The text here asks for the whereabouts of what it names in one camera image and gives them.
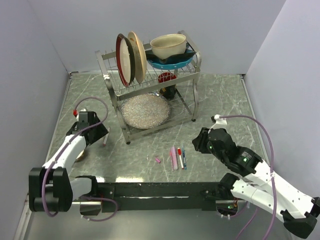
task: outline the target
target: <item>white wall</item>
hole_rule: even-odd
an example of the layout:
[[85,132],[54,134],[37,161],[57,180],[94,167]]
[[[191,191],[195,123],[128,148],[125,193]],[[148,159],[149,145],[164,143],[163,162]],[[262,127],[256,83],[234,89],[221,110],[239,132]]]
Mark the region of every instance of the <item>white wall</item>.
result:
[[[318,0],[287,0],[245,77],[275,170],[313,197],[320,196],[319,13]],[[320,223],[308,239],[320,239]]]
[[142,41],[186,30],[202,71],[246,73],[285,0],[29,0],[69,72],[99,70],[119,33]]
[[0,238],[14,237],[28,173],[46,158],[68,73],[26,0],[0,1]]

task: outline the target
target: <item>red plate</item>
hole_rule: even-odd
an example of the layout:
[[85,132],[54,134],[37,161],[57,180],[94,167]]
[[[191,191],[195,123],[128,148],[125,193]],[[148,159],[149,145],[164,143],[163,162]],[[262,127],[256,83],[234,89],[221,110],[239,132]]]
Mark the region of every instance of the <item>red plate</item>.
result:
[[121,33],[116,38],[115,58],[121,82],[129,87],[135,79],[135,55],[129,39]]

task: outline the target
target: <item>black metal bar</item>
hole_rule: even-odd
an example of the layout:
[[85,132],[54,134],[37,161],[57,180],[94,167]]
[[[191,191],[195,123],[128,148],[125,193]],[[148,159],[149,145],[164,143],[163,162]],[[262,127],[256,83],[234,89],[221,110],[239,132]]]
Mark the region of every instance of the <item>black metal bar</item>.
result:
[[[137,210],[180,210],[180,209],[202,209],[205,211],[215,211],[215,201],[204,201],[203,197],[152,197],[152,198],[137,198],[137,197],[116,197],[114,199],[121,211],[137,211]],[[111,213],[115,211],[115,206],[110,202],[102,204],[103,213]]]
[[[233,200],[219,182],[116,182],[99,183],[98,191],[114,199],[119,210],[202,209],[215,211],[216,200]],[[113,212],[111,202],[102,203],[102,212]]]
[[186,197],[213,191],[218,182],[113,182],[99,183],[100,192],[107,196],[114,188],[114,197]]

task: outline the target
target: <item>red-capped pen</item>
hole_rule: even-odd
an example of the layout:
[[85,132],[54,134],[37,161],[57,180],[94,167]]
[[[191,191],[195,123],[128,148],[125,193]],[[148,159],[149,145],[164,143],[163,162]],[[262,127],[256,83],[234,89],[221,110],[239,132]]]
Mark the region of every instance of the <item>red-capped pen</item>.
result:
[[177,148],[177,151],[178,151],[179,158],[180,158],[181,168],[182,168],[182,169],[185,169],[185,168],[184,168],[184,162],[182,161],[182,152],[181,152],[180,147]]

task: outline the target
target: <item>blue plate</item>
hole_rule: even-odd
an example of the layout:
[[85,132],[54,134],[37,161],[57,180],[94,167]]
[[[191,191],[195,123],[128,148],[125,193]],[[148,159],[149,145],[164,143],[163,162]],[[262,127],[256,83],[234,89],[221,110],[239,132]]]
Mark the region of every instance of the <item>blue plate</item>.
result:
[[156,55],[154,55],[152,50],[145,51],[146,59],[150,59],[155,63],[159,64],[177,64],[183,61],[187,61],[189,58],[192,58],[195,54],[195,51],[191,49],[186,49],[184,53],[171,55],[166,59],[160,59]]
[[174,70],[174,69],[180,69],[187,66],[192,61],[192,58],[193,57],[191,57],[186,61],[181,61],[179,63],[174,63],[174,64],[162,64],[162,63],[154,62],[151,59],[147,59],[147,61],[155,69]]

